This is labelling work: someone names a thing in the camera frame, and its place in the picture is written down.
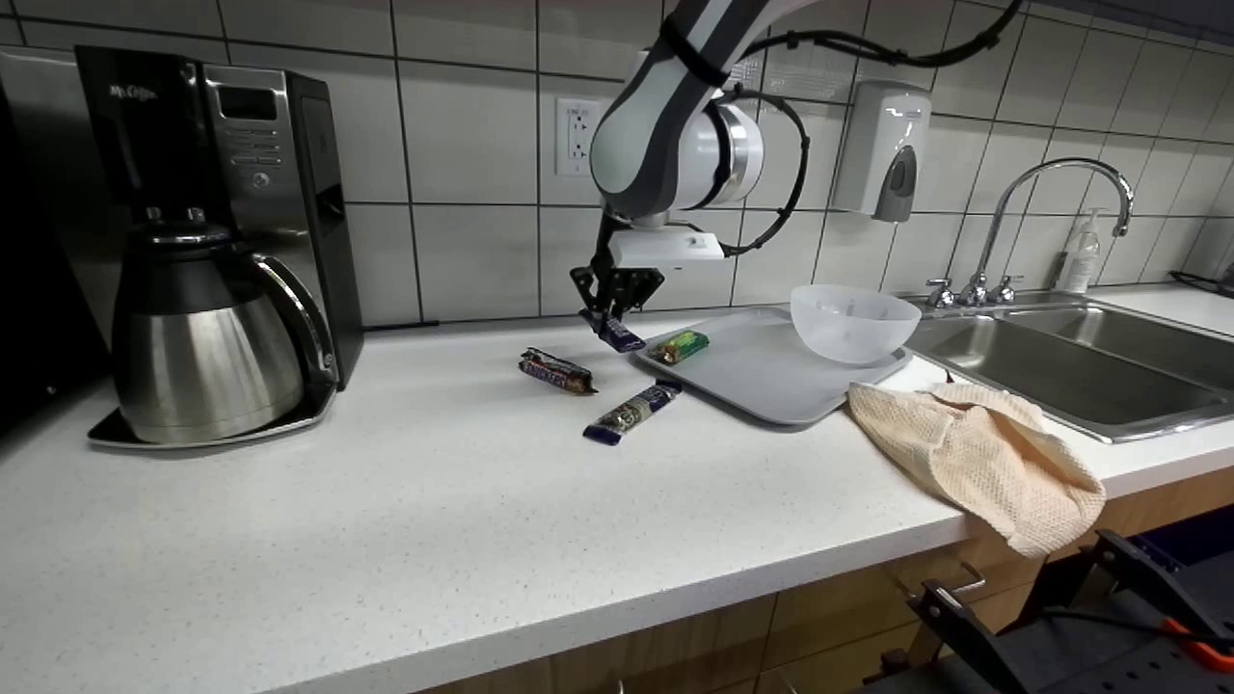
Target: coffee maker base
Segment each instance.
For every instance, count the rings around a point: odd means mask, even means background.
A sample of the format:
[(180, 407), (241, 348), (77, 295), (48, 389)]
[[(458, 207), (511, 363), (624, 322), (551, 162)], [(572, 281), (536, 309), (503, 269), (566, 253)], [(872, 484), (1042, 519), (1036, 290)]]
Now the coffee maker base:
[(240, 443), (255, 443), (255, 438), (276, 438), (289, 433), (305, 433), (312, 424), (325, 419), (332, 404), (332, 392), (312, 392), (305, 395), (293, 411), (276, 417), (264, 428), (241, 433), (241, 437), (227, 437), (227, 438), (203, 438), (203, 443), (154, 443), (154, 438), (140, 438), (132, 433), (132, 424), (122, 419), (122, 411), (108, 411), (100, 424), (87, 428), (87, 443), (100, 451), (217, 451), (217, 448), (240, 448)]

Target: electrical outlet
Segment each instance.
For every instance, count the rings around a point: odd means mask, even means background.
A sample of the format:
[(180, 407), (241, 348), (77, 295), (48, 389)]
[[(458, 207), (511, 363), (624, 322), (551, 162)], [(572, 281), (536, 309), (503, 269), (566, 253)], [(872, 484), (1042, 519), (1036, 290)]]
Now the electrical outlet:
[(610, 110), (610, 100), (578, 100), (578, 96), (554, 100), (554, 173), (564, 177), (588, 173), (588, 138), (605, 110)]

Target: clear bowl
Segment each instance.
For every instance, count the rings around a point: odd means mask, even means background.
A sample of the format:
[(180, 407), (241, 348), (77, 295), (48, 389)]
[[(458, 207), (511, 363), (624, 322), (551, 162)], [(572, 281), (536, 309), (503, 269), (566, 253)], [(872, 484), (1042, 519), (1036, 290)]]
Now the clear bowl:
[(803, 343), (843, 367), (889, 359), (921, 322), (916, 303), (853, 284), (799, 284), (786, 309)]

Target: carafe handle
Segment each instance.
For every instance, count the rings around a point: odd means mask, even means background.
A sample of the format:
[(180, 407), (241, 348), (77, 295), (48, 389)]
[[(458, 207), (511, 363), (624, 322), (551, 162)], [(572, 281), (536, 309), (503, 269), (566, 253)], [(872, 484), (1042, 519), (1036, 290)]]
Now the carafe handle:
[(316, 299), (298, 281), (298, 273), (286, 269), (281, 263), (272, 263), (268, 253), (250, 253), (250, 263), (272, 284), (272, 299), (281, 303), (286, 322), (289, 322), (298, 352), (305, 359), (308, 392), (332, 392), (340, 386), (340, 359), (335, 359), (335, 343), (332, 343), (332, 332), (326, 332)]

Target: stainless steel carafe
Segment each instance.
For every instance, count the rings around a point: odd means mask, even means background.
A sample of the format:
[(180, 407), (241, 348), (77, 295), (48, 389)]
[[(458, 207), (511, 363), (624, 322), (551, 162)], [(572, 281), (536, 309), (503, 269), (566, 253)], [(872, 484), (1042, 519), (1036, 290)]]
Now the stainless steel carafe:
[(325, 314), (276, 263), (227, 230), (132, 234), (111, 380), (145, 443), (210, 443), (326, 395)]

